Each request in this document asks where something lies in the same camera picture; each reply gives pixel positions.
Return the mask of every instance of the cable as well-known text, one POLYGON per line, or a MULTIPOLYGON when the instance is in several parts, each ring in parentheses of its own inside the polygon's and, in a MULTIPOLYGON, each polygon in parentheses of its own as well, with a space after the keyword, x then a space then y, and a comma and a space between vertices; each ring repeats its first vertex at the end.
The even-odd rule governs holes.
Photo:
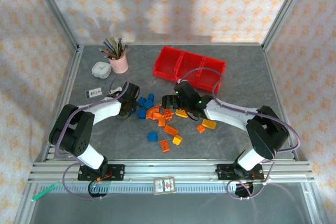
POLYGON ((218 98, 216 97, 216 94, 215 94, 215 89, 216 89, 216 87, 217 87, 217 86, 221 83, 221 81, 222 81, 222 74, 221 74, 220 72, 218 72, 218 71, 216 71, 216 70, 214 70, 214 69, 212 69, 212 68, 205 68, 205 67, 195 68, 195 69, 193 69, 193 70, 190 70, 188 73, 186 73, 186 74, 184 75, 184 77, 182 77, 181 81, 182 81, 182 80, 185 80, 185 78, 186 78, 189 74, 191 74, 192 72, 195 72, 195 71, 198 71, 198 70, 209 70, 209 71, 212 71, 212 72, 214 72, 214 73, 220 75, 221 79, 220 79, 219 81, 217 81, 216 84, 214 85, 214 87, 212 88, 212 96, 213 96, 215 102, 216 102, 219 106, 224 107, 224 108, 229 109, 229 110, 236 111, 236 112, 246 113, 246 114, 250 114, 250 115, 256 115, 256 116, 259 116, 259 117, 261 117, 261 118, 267 118, 267 119, 273 120, 273 121, 275 121, 275 122, 277 122, 277 123, 282 124, 283 126, 285 126, 287 129, 289 129, 289 130, 294 134, 294 136, 295 136, 296 139, 297 139, 297 144, 296 144, 294 147, 287 148, 287 149, 282 149, 282 150, 279 150, 278 152, 289 152, 289 151, 294 151, 294 150, 296 150, 297 148, 300 147, 300 144, 301 144, 301 138, 300 138, 299 134, 298 134, 298 133, 297 133, 297 132, 296 132, 296 131, 289 125, 289 124, 285 123, 284 121, 282 121, 282 120, 280 120, 280 119, 278 119, 278 118, 275 118, 275 117, 273 117, 273 116, 270 116, 270 115, 265 115, 265 114, 261 114, 261 113, 256 113, 256 112, 250 112, 250 111, 240 110, 240 109, 233 108, 233 107, 231 107, 231 106, 227 106, 227 105, 225 105, 225 104, 222 104, 222 103, 218 100, 218 98))
MULTIPOLYGON (((87 106, 85 106, 85 107, 81 107, 81 108, 79 108, 79 109, 77 109, 77 110, 75 110, 75 111, 72 112, 72 114, 70 115, 70 117, 69 117, 68 120, 66 121, 66 123, 65 123, 65 125, 64 125, 64 127, 63 127, 63 130, 62 130, 62 132, 61 132, 61 134, 60 134, 60 136, 59 136, 59 138, 58 138, 58 140, 57 140, 56 147, 55 147, 55 154, 56 154, 56 156, 68 156, 68 155, 69 155, 69 153, 68 153, 68 154, 60 154, 60 153, 58 153, 58 151, 59 151, 59 146, 60 146, 60 144, 61 144, 61 142, 62 142, 62 139, 63 139, 63 137, 64 137, 64 135, 65 135, 65 132, 66 132, 66 130, 67 130, 67 128, 68 128, 68 126, 69 126, 69 124, 70 124, 72 118, 73 118, 78 112, 80 112, 80 111, 82 111, 82 110, 86 110, 86 109, 88 109, 88 108, 91 108, 91 107, 93 107, 93 106, 96 106, 96 105, 98 105, 98 104, 102 104, 102 103, 105 103, 105 102, 112 102, 112 101, 115 101, 115 100, 117 100, 118 98, 120 98, 120 97, 126 92, 128 86, 129 86, 129 78, 128 78, 127 76, 125 76, 125 77, 126 77, 126 87, 125 87, 125 89, 124 89, 120 94, 118 94, 115 98, 113 98, 113 99, 111 99, 111 100, 101 100, 101 101, 98 101, 98 102, 89 104, 89 105, 87 105, 87 106)), ((110 90, 111 90, 112 85, 113 85, 113 83, 114 83, 114 81, 115 81, 116 79, 117 79, 117 77, 115 77, 114 80, 112 81, 111 86, 110 86, 110 90)), ((63 183, 64 189, 65 189, 68 193, 70 193, 71 195, 73 195, 73 196, 75 196, 75 197, 77 197, 77 198, 79 198, 79 199, 84 199, 84 200, 94 200, 94 198, 87 198, 87 197, 82 197, 82 196, 79 196, 79 195, 77 195, 77 194, 74 194, 74 193, 71 192, 71 191, 69 190, 69 188, 66 186, 66 184, 65 184, 65 174, 67 173, 67 171, 68 171, 71 167, 73 167, 74 165, 78 165, 78 164, 79 164, 79 165, 82 165, 82 164, 84 164, 80 159, 78 159, 77 157, 73 156, 72 154, 70 154, 70 157, 73 157, 74 159, 76 159, 76 160, 78 161, 78 163, 74 163, 74 164, 72 164, 72 165, 69 165, 68 168, 66 168, 66 170, 64 171, 64 173, 63 173, 63 177, 62 177, 62 183, 63 183)))
MULTIPOLYGON (((269 175, 270 175, 270 173, 271 173, 271 171, 272 171, 272 169, 273 169, 274 163, 275 163, 275 162, 273 162, 272 165, 271 165, 271 167, 269 168, 269 171, 268 171, 267 176, 266 176, 266 178, 265 178, 265 182, 267 182, 268 179, 269 179, 269 175)), ((232 199, 239 199, 239 200, 248 199, 248 200, 249 200, 249 199, 253 199, 254 197, 257 197, 257 196, 262 192, 262 190, 264 189, 265 185, 262 185, 262 186, 263 186, 263 187, 261 188, 261 190, 260 190, 258 193, 252 195, 252 194, 250 193, 250 191, 248 190, 247 186, 246 186, 245 184, 243 184, 241 181, 239 181, 239 180, 230 180, 230 181, 227 183, 227 185, 226 185, 226 191, 227 191, 227 194, 229 194, 229 196, 230 196, 232 199), (230 184, 231 184, 232 182, 238 182, 239 184, 241 184, 241 185, 246 189, 246 191, 248 192, 249 197, 247 197, 247 198, 243 198, 243 197, 235 197, 235 196, 231 195, 231 194, 229 193, 229 186, 230 186, 230 184)))
POLYGON ((69 188, 67 187, 67 185, 65 184, 65 175, 66 173, 69 171, 70 168, 72 168, 73 166, 75 165, 80 165, 80 163, 74 163, 72 165, 69 165, 68 168, 65 169, 64 173, 63 173, 63 176, 62 176, 62 184, 63 184, 63 187, 65 189, 65 191, 67 191, 69 194, 75 196, 76 198, 79 198, 79 199, 84 199, 84 200, 95 200, 96 198, 87 198, 87 197, 83 197, 83 196, 79 196, 78 194, 74 194, 72 191, 69 190, 69 188))
MULTIPOLYGON (((96 106, 96 105, 98 105, 98 104, 102 104, 102 103, 105 103, 105 102, 112 102, 112 101, 115 101, 115 100, 117 100, 118 98, 120 98, 120 97, 126 92, 126 90, 127 90, 127 88, 128 88, 128 85, 129 85, 129 78, 128 78, 127 76, 125 76, 125 77, 126 77, 126 79, 127 79, 127 81, 126 81, 126 87, 125 87, 125 89, 124 89, 120 94, 118 94, 115 98, 112 98, 112 99, 110 99, 110 100, 101 100, 101 101, 98 101, 98 102, 94 102, 94 103, 89 104, 89 105, 87 105, 87 106, 85 106, 85 107, 78 108, 77 110, 75 110, 75 111, 72 112, 72 114, 69 116, 68 120, 66 121, 66 123, 65 123, 65 125, 64 125, 64 127, 63 127, 63 130, 62 130, 62 132, 61 132, 61 134, 60 134, 60 136, 59 136, 59 138, 58 138, 58 140, 57 140, 56 147, 55 147, 55 154, 56 154, 56 156, 69 156, 69 153, 68 153, 68 154, 61 154, 61 153, 59 153, 58 151, 59 151, 59 147, 60 147, 60 145, 61 145, 62 139, 63 139, 63 137, 64 137, 64 135, 65 135, 65 132, 66 132, 66 130, 67 130, 67 128, 68 128, 68 126, 69 126, 69 124, 70 124, 72 118, 73 118, 78 112, 80 112, 80 111, 82 111, 82 110, 86 110, 86 109, 88 109, 88 108, 91 108, 91 107, 93 107, 93 106, 96 106)), ((113 83, 114 83, 114 81, 115 81, 116 79, 117 79, 117 77, 115 77, 114 80, 112 81, 111 86, 110 86, 110 89, 111 89, 111 87, 112 87, 112 85, 113 85, 113 83)), ((76 159, 80 164, 83 164, 83 162, 82 162, 80 159, 78 159, 77 157, 73 156, 72 154, 70 154, 70 157, 73 157, 73 158, 76 159)))

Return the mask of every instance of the plastic toy piece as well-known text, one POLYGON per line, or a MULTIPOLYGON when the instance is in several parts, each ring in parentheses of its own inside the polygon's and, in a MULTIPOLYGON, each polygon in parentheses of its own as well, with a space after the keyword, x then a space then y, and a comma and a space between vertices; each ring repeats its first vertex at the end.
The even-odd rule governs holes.
POLYGON ((149 142, 156 142, 158 139, 158 134, 157 132, 150 132, 147 135, 147 139, 149 142))
POLYGON ((203 119, 203 122, 202 122, 202 125, 206 128, 209 128, 211 130, 214 130, 217 123, 213 122, 213 121, 210 121, 210 120, 207 120, 207 119, 203 119))
POLYGON ((179 135, 174 136, 173 144, 179 145, 181 141, 182 141, 181 136, 179 136, 179 135))
POLYGON ((149 110, 151 107, 154 106, 154 103, 151 100, 147 100, 147 101, 145 101, 143 106, 145 107, 145 109, 149 110))
POLYGON ((140 97, 139 101, 138 101, 138 104, 139 104, 140 107, 143 107, 145 102, 146 102, 146 98, 145 97, 140 97))
POLYGON ((187 113, 185 113, 184 110, 176 110, 175 114, 182 117, 182 118, 188 118, 188 115, 187 115, 187 113))
POLYGON ((173 118, 173 114, 169 109, 163 109, 164 118, 168 121, 170 121, 171 118, 173 118))
POLYGON ((168 152, 168 151, 170 150, 170 149, 169 149, 168 142, 167 142, 166 139, 160 141, 160 145, 161 145, 162 152, 168 152))
POLYGON ((146 110, 140 109, 138 117, 139 117, 139 119, 145 119, 146 118, 146 110))
POLYGON ((153 113, 156 112, 156 113, 159 113, 160 112, 160 106, 155 106, 155 107, 151 107, 149 110, 147 110, 147 113, 146 113, 146 119, 153 119, 153 113))
POLYGON ((169 135, 176 136, 177 133, 179 132, 177 129, 174 129, 173 127, 170 127, 169 125, 166 125, 163 128, 163 131, 168 133, 169 135))
POLYGON ((202 133, 203 131, 205 131, 205 127, 201 124, 197 126, 196 129, 198 130, 199 133, 202 133))
POLYGON ((148 95, 148 100, 151 100, 152 102, 154 102, 154 94, 153 93, 150 93, 148 95))
POLYGON ((159 124, 158 124, 159 127, 165 127, 166 126, 166 119, 160 113, 154 112, 153 113, 153 120, 158 120, 159 121, 159 124))

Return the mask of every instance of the gray tabletop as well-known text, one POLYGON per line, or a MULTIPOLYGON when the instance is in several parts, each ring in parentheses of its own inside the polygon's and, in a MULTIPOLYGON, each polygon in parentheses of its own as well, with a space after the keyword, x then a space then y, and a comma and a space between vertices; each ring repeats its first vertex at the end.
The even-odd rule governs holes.
MULTIPOLYGON (((80 60, 77 76, 73 85, 70 103, 84 105, 101 100, 103 97, 86 99, 85 91, 101 87, 107 95, 111 81, 120 78, 115 87, 123 86, 123 74, 111 73, 106 79, 98 79, 91 74, 97 61, 108 62, 99 52, 101 46, 85 46, 80 60)), ((218 98, 222 101, 248 108, 270 106, 280 115, 279 106, 272 87, 265 59, 259 46, 172 46, 200 55, 226 61, 226 70, 218 98)), ((124 74, 130 82, 140 87, 140 96, 147 98, 154 93, 154 104, 161 97, 174 94, 174 83, 152 75, 153 65, 162 46, 130 46, 127 54, 129 70, 124 74)), ((93 127, 90 144, 108 159, 226 159, 234 160, 251 143, 246 132, 217 122, 215 130, 207 129, 199 134, 196 127, 202 119, 194 122, 173 116, 168 125, 178 130, 183 137, 181 144, 172 143, 172 136, 158 127, 157 121, 139 120, 138 113, 125 121, 108 118, 93 127), (149 142, 147 134, 157 132, 159 141, 166 139, 170 151, 163 153, 159 142, 149 142)), ((276 158, 293 158, 292 153, 281 153, 276 158)))

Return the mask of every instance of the green pen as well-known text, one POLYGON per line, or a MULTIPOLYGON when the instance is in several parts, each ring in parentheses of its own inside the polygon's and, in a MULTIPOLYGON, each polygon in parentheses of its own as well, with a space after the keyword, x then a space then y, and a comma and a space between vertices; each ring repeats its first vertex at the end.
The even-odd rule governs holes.
POLYGON ((59 182, 49 186, 47 189, 43 190, 42 192, 38 193, 36 196, 34 196, 31 200, 32 201, 37 201, 40 197, 46 195, 48 192, 54 190, 56 187, 62 184, 62 181, 60 180, 59 182))

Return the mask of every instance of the blue block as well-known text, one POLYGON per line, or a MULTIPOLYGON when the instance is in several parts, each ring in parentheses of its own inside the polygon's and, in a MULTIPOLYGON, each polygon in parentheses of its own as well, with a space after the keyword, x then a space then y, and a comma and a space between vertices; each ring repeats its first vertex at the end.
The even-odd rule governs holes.
POLYGON ((144 107, 145 107, 145 109, 149 110, 151 107, 154 107, 154 103, 151 100, 147 100, 144 103, 144 107))
POLYGON ((152 102, 154 102, 154 94, 153 93, 150 93, 148 95, 148 100, 151 100, 152 102))
POLYGON ((146 119, 146 110, 140 109, 138 117, 139 117, 139 119, 146 119))
POLYGON ((140 107, 143 107, 144 103, 146 102, 146 98, 145 97, 140 97, 138 104, 140 107))
POLYGON ((158 139, 157 132, 150 132, 150 133, 148 133, 147 139, 148 139, 149 142, 155 142, 155 141, 157 141, 157 139, 158 139))

